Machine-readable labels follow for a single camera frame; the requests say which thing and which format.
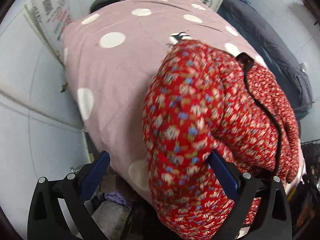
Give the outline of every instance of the gray fabric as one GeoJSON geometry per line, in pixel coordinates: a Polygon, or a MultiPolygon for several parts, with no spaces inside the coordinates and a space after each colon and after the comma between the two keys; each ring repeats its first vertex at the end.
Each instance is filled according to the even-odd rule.
{"type": "Polygon", "coordinates": [[[295,84],[292,84],[287,76],[281,70],[278,63],[269,55],[269,53],[260,45],[259,40],[246,31],[245,26],[242,26],[240,21],[223,5],[219,8],[218,14],[227,20],[240,34],[244,37],[250,45],[258,52],[258,54],[263,58],[264,62],[268,66],[269,70],[274,74],[279,86],[287,96],[292,108],[294,109],[294,114],[297,120],[304,118],[309,111],[307,109],[299,110],[301,106],[300,91],[295,84]]]}
{"type": "Polygon", "coordinates": [[[281,79],[277,78],[277,82],[281,86],[282,80],[287,78],[295,91],[281,86],[282,89],[286,95],[296,93],[296,102],[290,102],[292,108],[299,111],[311,109],[312,89],[309,78],[271,25],[255,9],[239,0],[224,0],[222,6],[280,67],[278,71],[281,73],[274,73],[276,78],[281,76],[281,79]]]}

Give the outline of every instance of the poster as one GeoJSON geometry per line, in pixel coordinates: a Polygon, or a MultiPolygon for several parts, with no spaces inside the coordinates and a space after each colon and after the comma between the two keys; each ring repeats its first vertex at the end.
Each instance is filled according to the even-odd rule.
{"type": "Polygon", "coordinates": [[[62,33],[71,23],[68,0],[31,0],[33,14],[43,35],[62,60],[62,33]]]}

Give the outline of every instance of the pink polka dot blanket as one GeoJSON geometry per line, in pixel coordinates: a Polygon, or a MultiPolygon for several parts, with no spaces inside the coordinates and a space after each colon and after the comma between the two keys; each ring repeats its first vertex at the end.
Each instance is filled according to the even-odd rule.
{"type": "MultiPolygon", "coordinates": [[[[244,66],[203,42],[180,41],[149,86],[143,108],[153,205],[183,239],[211,239],[233,207],[207,158],[216,149],[241,172],[273,171],[278,131],[244,83],[244,66]]],[[[291,182],[299,166],[298,126],[273,75],[255,63],[249,90],[280,124],[278,176],[291,182]]],[[[251,224],[259,205],[247,216],[251,224]]]]}

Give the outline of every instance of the purple cloth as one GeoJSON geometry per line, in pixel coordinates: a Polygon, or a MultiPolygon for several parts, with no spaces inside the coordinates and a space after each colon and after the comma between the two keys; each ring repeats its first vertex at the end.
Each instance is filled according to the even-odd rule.
{"type": "Polygon", "coordinates": [[[112,202],[117,203],[122,206],[127,206],[124,197],[117,190],[114,192],[108,193],[108,194],[104,193],[103,196],[104,196],[105,200],[112,201],[112,202]]]}

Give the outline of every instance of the blue gripper pad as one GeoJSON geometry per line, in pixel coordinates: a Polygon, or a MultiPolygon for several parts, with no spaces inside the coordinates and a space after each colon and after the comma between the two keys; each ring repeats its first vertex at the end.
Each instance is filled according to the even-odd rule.
{"type": "Polygon", "coordinates": [[[83,178],[81,183],[79,184],[79,198],[82,202],[91,199],[99,183],[102,181],[102,177],[103,175],[105,175],[106,170],[110,165],[110,154],[106,151],[103,151],[98,160],[94,161],[92,164],[87,165],[92,165],[92,167],[88,171],[85,178],[83,178]]]}
{"type": "Polygon", "coordinates": [[[210,154],[209,165],[216,175],[219,183],[221,184],[224,193],[229,199],[234,201],[239,199],[239,183],[232,175],[229,168],[226,166],[228,164],[223,157],[216,150],[213,150],[210,154]]]}

